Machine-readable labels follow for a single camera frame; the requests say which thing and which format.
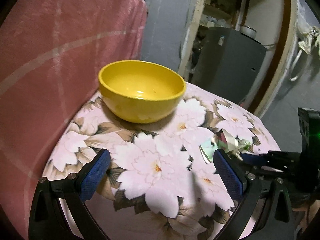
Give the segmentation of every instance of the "gray refrigerator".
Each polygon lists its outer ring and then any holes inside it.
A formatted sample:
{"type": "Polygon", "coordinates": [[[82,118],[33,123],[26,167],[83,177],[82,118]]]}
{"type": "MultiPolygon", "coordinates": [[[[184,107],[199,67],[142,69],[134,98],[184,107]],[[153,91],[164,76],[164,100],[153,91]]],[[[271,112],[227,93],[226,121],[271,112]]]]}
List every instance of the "gray refrigerator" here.
{"type": "Polygon", "coordinates": [[[191,83],[239,104],[252,87],[265,54],[265,47],[240,32],[211,27],[191,83]]]}

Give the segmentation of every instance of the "blue gripper pad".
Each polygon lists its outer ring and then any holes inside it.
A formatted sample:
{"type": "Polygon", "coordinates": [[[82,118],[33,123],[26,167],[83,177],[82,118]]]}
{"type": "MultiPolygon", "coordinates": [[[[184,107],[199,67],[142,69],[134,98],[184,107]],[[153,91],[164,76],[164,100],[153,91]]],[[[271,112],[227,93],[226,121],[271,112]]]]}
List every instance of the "blue gripper pad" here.
{"type": "Polygon", "coordinates": [[[216,150],[213,154],[213,163],[230,197],[238,202],[241,201],[243,197],[243,185],[219,150],[216,150]]]}
{"type": "Polygon", "coordinates": [[[92,162],[94,162],[94,164],[81,182],[79,196],[82,202],[92,198],[97,186],[99,185],[103,176],[106,174],[106,171],[110,165],[110,152],[105,149],[102,151],[103,152],[100,156],[96,156],[98,159],[95,160],[95,157],[91,161],[90,164],[92,164],[92,162]]]}

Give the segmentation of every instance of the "doorway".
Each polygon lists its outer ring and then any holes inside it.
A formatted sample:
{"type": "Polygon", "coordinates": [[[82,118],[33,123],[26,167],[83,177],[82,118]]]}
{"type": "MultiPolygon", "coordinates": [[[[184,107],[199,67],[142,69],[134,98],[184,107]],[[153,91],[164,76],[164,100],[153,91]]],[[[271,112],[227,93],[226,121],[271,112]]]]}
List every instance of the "doorway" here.
{"type": "Polygon", "coordinates": [[[279,67],[284,68],[284,57],[291,47],[288,44],[293,39],[293,34],[289,33],[289,25],[294,21],[290,15],[291,3],[292,0],[198,0],[178,73],[192,83],[192,75],[209,29],[223,27],[239,31],[240,25],[254,28],[257,31],[255,40],[266,49],[265,57],[258,67],[251,89],[246,92],[242,102],[235,102],[254,113],[263,101],[276,71],[279,67]]]}

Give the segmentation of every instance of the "floral tablecloth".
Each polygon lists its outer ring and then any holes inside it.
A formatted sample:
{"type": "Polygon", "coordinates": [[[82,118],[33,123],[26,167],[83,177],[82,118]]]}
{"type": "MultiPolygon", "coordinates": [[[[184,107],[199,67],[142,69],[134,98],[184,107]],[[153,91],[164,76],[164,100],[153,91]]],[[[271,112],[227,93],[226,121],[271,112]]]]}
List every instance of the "floral tablecloth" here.
{"type": "Polygon", "coordinates": [[[106,148],[111,166],[86,205],[111,240],[213,239],[237,203],[199,145],[222,128],[251,141],[250,153],[279,150],[257,117],[191,84],[173,114],[144,125],[116,117],[97,92],[74,117],[43,175],[63,179],[106,148]]]}

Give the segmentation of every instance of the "bowl rim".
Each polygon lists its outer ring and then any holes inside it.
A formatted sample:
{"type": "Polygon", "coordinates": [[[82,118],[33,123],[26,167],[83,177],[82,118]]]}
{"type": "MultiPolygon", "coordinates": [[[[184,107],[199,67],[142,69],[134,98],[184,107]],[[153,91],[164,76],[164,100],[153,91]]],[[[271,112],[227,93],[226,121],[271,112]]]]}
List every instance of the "bowl rim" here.
{"type": "Polygon", "coordinates": [[[100,69],[99,74],[98,74],[98,79],[99,79],[100,84],[103,85],[103,86],[104,86],[105,88],[107,88],[108,90],[110,90],[111,92],[113,92],[113,93],[115,93],[115,94],[117,94],[117,95],[121,95],[121,96],[126,97],[126,98],[137,99],[137,100],[142,100],[142,101],[153,101],[153,102],[155,102],[155,101],[168,101],[168,100],[176,99],[176,98],[181,97],[181,96],[185,93],[185,91],[186,91],[186,89],[187,89],[187,85],[186,85],[186,82],[184,81],[184,79],[183,79],[178,73],[176,73],[175,71],[173,71],[172,69],[167,68],[167,67],[162,66],[162,65],[157,64],[157,63],[148,62],[148,61],[143,61],[143,60],[127,59],[127,60],[119,60],[119,61],[111,62],[111,63],[109,63],[108,65],[105,65],[102,69],[100,69]],[[111,66],[111,65],[113,65],[113,64],[116,64],[116,63],[120,63],[120,62],[133,62],[133,61],[143,62],[143,63],[149,63],[149,64],[152,64],[152,65],[158,65],[158,66],[160,66],[160,67],[163,67],[163,68],[171,71],[172,73],[174,73],[175,75],[177,75],[177,76],[181,79],[182,84],[183,84],[182,90],[181,90],[178,94],[176,94],[176,95],[174,95],[174,96],[167,97],[167,98],[163,98],[163,99],[142,99],[142,98],[131,97],[131,96],[125,95],[125,94],[123,94],[123,93],[120,93],[120,92],[114,90],[113,88],[111,88],[110,86],[108,86],[108,85],[103,81],[103,79],[102,79],[102,73],[103,73],[103,71],[104,71],[106,68],[108,68],[109,66],[111,66]]]}

